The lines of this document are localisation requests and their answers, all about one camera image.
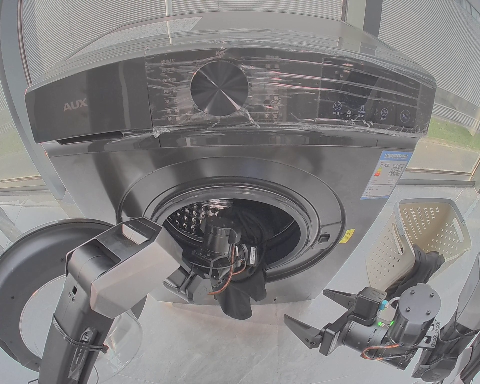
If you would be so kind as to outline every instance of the qr code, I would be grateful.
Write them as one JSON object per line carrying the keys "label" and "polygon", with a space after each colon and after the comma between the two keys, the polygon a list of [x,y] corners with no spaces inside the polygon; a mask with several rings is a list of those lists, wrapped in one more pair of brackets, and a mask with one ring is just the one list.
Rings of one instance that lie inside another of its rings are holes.
{"label": "qr code", "polygon": [[404,164],[393,164],[388,172],[388,177],[400,176],[403,171]]}

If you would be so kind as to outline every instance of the knob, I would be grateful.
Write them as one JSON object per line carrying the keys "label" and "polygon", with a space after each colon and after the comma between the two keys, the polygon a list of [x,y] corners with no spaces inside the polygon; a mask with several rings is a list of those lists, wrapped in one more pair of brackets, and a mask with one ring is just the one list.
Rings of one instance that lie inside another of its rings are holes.
{"label": "knob", "polygon": [[193,75],[190,85],[197,108],[214,116],[238,111],[248,96],[248,80],[243,71],[228,61],[213,61]]}

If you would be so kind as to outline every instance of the control panel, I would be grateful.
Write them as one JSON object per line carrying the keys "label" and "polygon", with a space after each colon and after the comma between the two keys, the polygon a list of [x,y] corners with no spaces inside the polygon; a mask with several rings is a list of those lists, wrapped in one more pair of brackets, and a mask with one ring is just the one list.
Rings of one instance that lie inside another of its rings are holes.
{"label": "control panel", "polygon": [[419,133],[435,82],[378,61],[272,48],[145,58],[154,126],[313,123]]}

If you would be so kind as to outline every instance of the energy label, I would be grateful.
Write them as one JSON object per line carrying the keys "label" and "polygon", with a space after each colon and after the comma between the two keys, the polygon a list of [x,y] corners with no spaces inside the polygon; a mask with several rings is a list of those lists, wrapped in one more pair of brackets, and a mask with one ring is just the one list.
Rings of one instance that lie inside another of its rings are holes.
{"label": "energy label", "polygon": [[411,152],[383,151],[361,200],[389,197],[411,157]]}

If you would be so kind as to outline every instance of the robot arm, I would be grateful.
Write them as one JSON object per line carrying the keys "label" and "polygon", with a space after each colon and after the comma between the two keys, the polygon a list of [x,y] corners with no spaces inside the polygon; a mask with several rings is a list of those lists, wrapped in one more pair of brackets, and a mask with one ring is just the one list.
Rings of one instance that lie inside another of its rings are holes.
{"label": "robot arm", "polygon": [[[386,293],[372,287],[357,295],[326,289],[324,295],[348,309],[333,324],[319,330],[284,315],[284,323],[309,348],[319,347],[328,356],[345,345],[360,351],[364,359],[383,361],[402,370],[417,349],[422,349],[412,377],[441,382],[454,370],[459,355],[480,330],[480,254],[460,293],[455,313],[442,328],[435,320],[440,297],[427,284],[417,284],[402,293],[392,321],[379,317]],[[463,364],[456,383],[467,384],[480,371],[479,337],[468,352],[468,363]]]}
{"label": "robot arm", "polygon": [[40,367],[40,384],[83,384],[115,317],[179,267],[181,248],[145,218],[117,225],[67,255],[63,292]]}
{"label": "robot arm", "polygon": [[251,256],[257,248],[240,243],[233,222],[210,217],[202,225],[204,244],[193,251],[195,262],[184,257],[166,229],[144,217],[118,224],[69,252],[39,384],[87,383],[98,354],[107,351],[103,343],[113,320],[162,281],[179,297],[198,303],[225,289],[234,268],[256,264]]}

